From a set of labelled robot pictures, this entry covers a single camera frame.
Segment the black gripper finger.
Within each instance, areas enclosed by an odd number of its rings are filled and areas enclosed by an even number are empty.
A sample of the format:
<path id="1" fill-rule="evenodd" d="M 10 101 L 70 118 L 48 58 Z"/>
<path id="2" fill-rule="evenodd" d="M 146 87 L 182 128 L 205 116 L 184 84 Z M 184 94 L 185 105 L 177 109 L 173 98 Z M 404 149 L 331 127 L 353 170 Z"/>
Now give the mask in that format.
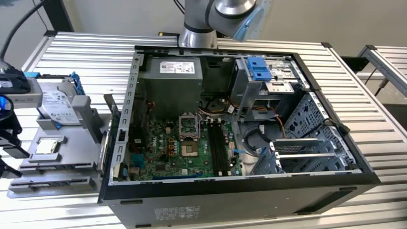
<path id="1" fill-rule="evenodd" d="M 20 178 L 22 173 L 12 168 L 0 158 L 0 178 Z"/>
<path id="2" fill-rule="evenodd" d="M 22 159 L 29 157 L 29 153 L 21 148 L 20 145 L 1 141 L 0 147 L 5 151 L 5 153 L 13 158 Z"/>

